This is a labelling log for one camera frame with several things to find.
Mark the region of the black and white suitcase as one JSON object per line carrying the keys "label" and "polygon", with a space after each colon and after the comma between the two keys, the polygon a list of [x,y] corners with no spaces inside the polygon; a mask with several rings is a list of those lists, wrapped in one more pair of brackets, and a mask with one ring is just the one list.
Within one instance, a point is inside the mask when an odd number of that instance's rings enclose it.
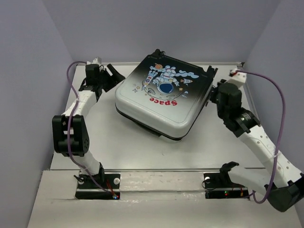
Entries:
{"label": "black and white suitcase", "polygon": [[156,49],[116,89],[116,110],[159,137],[180,141],[208,103],[217,71]]}

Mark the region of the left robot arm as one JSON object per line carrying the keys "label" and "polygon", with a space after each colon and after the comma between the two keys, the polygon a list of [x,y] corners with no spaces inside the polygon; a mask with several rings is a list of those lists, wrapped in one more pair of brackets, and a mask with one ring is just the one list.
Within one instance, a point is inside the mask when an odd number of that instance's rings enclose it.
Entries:
{"label": "left robot arm", "polygon": [[75,100],[61,115],[52,118],[53,144],[56,153],[68,157],[77,165],[92,186],[105,183],[105,171],[89,150],[90,139],[85,118],[99,101],[103,92],[109,92],[125,80],[112,64],[85,63],[85,78],[80,88],[71,90]]}

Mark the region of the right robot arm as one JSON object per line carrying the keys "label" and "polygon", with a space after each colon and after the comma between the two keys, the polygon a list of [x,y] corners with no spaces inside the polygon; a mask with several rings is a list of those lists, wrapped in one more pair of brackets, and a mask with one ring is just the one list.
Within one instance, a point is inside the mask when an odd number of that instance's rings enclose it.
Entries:
{"label": "right robot arm", "polygon": [[224,125],[258,158],[268,175],[248,171],[237,162],[228,162],[219,170],[223,186],[244,185],[264,194],[270,205],[287,211],[304,197],[304,173],[295,167],[267,136],[256,116],[242,107],[242,92],[232,82],[222,79],[213,88],[210,101]]}

